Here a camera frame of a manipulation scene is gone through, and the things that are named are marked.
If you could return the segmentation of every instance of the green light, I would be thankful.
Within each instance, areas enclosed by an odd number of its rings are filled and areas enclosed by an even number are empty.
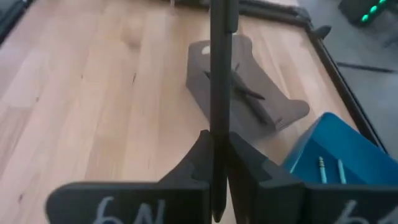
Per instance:
[[[368,19],[369,19],[369,16],[366,14],[365,16],[362,17],[361,21],[366,22],[366,21],[368,21]]]
[[[373,6],[370,10],[370,13],[375,13],[377,10],[377,6]]]

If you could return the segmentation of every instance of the dark gray stand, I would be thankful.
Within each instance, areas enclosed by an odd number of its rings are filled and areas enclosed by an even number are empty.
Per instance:
[[[206,54],[208,52],[206,48],[209,48],[209,45],[209,40],[190,45],[186,83],[208,119],[210,117],[210,81],[205,73],[210,71],[210,55]],[[231,131],[237,132],[247,140],[257,139],[280,131],[308,114],[310,108],[306,102],[288,99],[257,64],[252,55],[251,40],[244,35],[233,36],[231,69],[234,70],[237,64],[239,65],[235,72],[240,81],[247,88],[262,95],[265,100],[232,92]],[[248,101],[252,102],[257,112],[262,113],[263,121],[248,106]]]

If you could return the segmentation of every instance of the black pole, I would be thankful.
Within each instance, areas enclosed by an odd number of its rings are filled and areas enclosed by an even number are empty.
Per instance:
[[[211,184],[213,218],[221,220],[226,206],[226,150],[229,147],[229,93],[232,33],[238,29],[238,0],[210,4],[210,133],[214,139]]]

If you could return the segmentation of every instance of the black metal rod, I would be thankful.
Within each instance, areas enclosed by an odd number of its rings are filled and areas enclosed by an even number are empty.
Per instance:
[[[382,73],[396,73],[398,74],[397,70],[389,69],[389,68],[379,68],[367,65],[357,65],[353,63],[346,63],[346,62],[336,62],[337,66],[339,67],[346,67],[346,68],[353,68],[358,70],[365,70],[370,72],[382,72]]]
[[[269,1],[253,1],[253,0],[240,0],[240,5],[249,6],[250,8],[260,8],[268,11],[274,11],[278,13],[284,13],[287,15],[298,16],[295,6],[286,6],[282,4],[276,4]]]
[[[221,220],[226,206],[226,150],[229,146],[232,33],[228,29],[229,2],[210,3],[210,133],[214,140],[211,183],[213,218]]]

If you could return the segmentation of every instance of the blue plastic bin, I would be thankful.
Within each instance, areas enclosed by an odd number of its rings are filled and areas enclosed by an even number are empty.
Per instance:
[[[300,137],[282,166],[304,182],[321,183],[320,156],[328,184],[340,183],[337,159],[343,161],[347,184],[398,184],[398,164],[332,113]]]

